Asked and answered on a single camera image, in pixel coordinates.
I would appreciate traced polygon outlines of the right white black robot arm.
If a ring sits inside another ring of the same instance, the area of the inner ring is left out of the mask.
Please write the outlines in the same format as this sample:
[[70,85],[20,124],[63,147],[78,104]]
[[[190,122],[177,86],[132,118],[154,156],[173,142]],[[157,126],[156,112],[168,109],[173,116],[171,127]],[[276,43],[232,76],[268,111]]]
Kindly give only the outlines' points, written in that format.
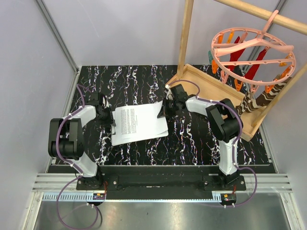
[[207,117],[213,136],[219,142],[219,174],[213,180],[215,186],[224,190],[235,189],[239,182],[237,163],[237,143],[243,129],[243,122],[237,114],[230,99],[214,101],[189,95],[181,84],[170,87],[166,85],[161,110],[157,117],[175,116],[178,111],[187,109]]

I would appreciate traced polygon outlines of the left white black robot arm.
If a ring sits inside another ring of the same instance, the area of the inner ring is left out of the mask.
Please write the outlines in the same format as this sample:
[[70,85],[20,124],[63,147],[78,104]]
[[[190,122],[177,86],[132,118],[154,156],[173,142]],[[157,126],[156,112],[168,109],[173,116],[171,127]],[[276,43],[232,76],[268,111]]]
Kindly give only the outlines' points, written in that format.
[[84,152],[83,128],[91,121],[116,127],[111,107],[103,93],[95,92],[88,102],[63,118],[53,118],[49,125],[48,153],[66,162],[79,173],[78,181],[94,190],[104,186],[104,176],[97,163]]

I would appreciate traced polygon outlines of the white clipboard folder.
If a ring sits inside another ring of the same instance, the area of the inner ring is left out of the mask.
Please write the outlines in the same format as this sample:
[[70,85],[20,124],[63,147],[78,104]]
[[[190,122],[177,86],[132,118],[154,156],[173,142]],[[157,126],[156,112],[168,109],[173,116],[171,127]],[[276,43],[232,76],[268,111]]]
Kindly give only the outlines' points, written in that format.
[[123,116],[120,124],[116,127],[115,134],[112,135],[112,146],[148,140],[153,138],[166,137],[168,126],[166,118],[149,119],[149,124],[144,122],[137,124],[137,116]]

